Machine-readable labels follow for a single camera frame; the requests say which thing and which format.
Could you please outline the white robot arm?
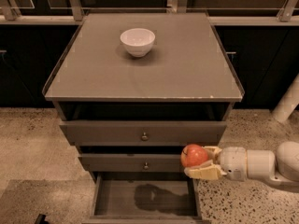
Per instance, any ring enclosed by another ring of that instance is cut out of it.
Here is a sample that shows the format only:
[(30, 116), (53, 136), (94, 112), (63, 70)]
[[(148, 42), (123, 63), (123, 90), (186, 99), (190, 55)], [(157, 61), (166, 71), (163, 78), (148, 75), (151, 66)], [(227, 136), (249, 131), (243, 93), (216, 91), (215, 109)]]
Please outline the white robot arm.
[(271, 150), (243, 147), (187, 145), (180, 155), (186, 176), (192, 179), (258, 180), (267, 186), (299, 192), (298, 144), (288, 141)]

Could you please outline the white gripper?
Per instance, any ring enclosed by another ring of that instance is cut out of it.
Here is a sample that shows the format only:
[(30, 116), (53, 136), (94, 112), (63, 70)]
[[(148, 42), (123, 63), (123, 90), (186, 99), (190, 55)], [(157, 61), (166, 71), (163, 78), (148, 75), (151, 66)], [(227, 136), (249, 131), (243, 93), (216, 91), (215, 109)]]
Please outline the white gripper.
[(247, 179), (247, 151), (243, 147), (205, 146), (209, 161), (184, 169), (186, 176), (192, 179), (219, 180), (224, 175), (233, 181)]

